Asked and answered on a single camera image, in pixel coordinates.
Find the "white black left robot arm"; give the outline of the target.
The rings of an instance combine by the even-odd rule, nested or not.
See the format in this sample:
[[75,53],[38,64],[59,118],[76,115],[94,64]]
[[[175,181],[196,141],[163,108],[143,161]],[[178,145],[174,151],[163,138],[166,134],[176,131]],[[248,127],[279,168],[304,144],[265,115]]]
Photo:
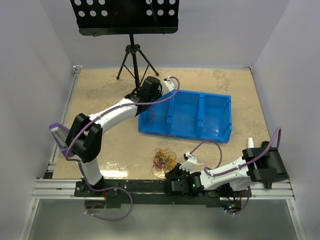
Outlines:
[[92,196],[99,196],[104,190],[97,160],[103,135],[119,123],[145,112],[150,103],[162,95],[161,81],[148,76],[137,92],[127,94],[114,106],[92,115],[80,113],[75,117],[65,141],[67,155],[74,155],[80,163],[82,174],[88,181],[85,189]]

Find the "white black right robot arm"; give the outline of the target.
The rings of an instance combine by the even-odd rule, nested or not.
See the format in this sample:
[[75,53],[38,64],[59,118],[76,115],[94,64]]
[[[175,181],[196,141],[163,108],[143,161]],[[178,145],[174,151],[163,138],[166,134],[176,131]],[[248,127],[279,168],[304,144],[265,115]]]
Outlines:
[[278,146],[273,147],[269,141],[254,147],[249,138],[242,156],[227,165],[205,167],[202,171],[193,171],[198,163],[193,151],[186,152],[183,157],[183,163],[176,164],[165,174],[164,192],[168,196],[198,197],[223,186],[223,192],[233,197],[251,183],[262,183],[266,189],[271,189],[273,183],[290,178]]

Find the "blue three-compartment plastic bin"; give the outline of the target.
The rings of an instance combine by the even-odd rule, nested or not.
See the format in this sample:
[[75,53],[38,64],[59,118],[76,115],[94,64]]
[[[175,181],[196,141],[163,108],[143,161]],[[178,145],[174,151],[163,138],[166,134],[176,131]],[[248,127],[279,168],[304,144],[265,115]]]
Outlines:
[[179,90],[138,117],[138,131],[179,139],[228,143],[233,129],[232,97]]

